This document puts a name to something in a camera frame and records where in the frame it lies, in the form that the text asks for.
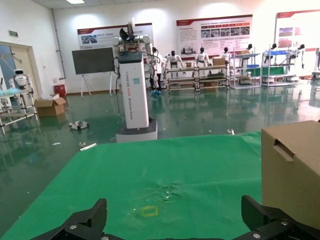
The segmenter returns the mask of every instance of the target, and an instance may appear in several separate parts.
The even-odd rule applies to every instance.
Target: person
[[[159,53],[158,49],[152,48],[153,58],[150,63],[150,85],[152,89],[152,95],[161,94],[161,74],[163,70],[163,57]]]

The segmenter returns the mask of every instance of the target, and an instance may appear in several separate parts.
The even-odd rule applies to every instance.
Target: white wall
[[[276,13],[320,9],[320,0],[162,0],[57,9],[56,21],[66,68],[68,93],[81,90],[72,51],[79,50],[77,29],[124,25],[132,17],[136,23],[152,23],[154,44],[164,56],[177,46],[176,20],[253,14],[252,43],[264,51],[273,43]],[[88,76],[91,90],[109,89],[108,74]]]
[[[42,92],[52,94],[61,72],[50,10],[31,0],[0,0],[0,10],[0,42],[32,46]]]

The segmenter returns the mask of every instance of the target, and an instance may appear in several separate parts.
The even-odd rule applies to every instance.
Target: cardboard box
[[[262,129],[262,204],[320,229],[320,123]]]
[[[226,60],[224,58],[213,58],[212,59],[213,66],[222,66],[226,65]]]
[[[34,106],[39,117],[52,117],[65,112],[65,103],[67,102],[62,97],[53,100],[36,99]]]

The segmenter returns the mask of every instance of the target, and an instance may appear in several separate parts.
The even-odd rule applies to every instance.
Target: open cardboard box
[[[53,97],[52,100],[36,99],[34,106],[38,112],[39,117],[52,117],[63,114],[65,112],[66,100],[62,97]]]

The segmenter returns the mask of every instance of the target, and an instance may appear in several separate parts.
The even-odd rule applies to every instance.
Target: screen
[[[112,47],[72,51],[75,74],[112,72]]]

